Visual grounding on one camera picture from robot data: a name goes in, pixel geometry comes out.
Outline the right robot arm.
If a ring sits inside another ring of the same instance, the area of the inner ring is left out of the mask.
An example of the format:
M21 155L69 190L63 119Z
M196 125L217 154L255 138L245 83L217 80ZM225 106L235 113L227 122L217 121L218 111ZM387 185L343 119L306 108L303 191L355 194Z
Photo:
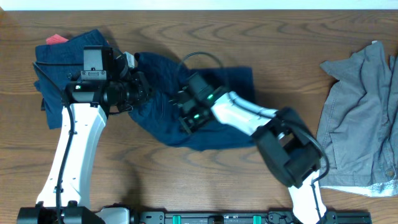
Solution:
M181 112L183 129L192 133L214 118L249 136L272 175L288 188L293 215L301 223L325 223L319 181L327 155L292 108L264 108L225 87L193 91L184 88L171 99Z

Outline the navy blue shorts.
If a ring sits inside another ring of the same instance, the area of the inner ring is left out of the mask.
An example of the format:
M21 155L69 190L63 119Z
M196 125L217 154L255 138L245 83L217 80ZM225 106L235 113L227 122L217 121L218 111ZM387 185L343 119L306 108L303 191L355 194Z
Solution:
M215 120L208 122L192 134L183 130L178 120L180 111L172 103L186 79L198 72L217 84L229 87L241 98L256 101L251 67L197 68L178 67L178 63L159 54L139 52L134 54L136 68L143 72L155 95L146 103L129 112L132 120L153 135L156 140L171 147L189 147L196 151L251 147L253 140L238 129Z

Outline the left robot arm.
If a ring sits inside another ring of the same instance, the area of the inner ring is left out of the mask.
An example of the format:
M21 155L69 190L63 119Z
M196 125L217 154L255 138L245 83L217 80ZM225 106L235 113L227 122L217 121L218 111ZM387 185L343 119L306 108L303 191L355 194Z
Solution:
M34 207L22 207L18 223L137 223L126 206L90 210L90 180L110 107L120 112L148 100L153 89L142 72L112 80L104 72L70 82L63 92L62 130L52 168Z

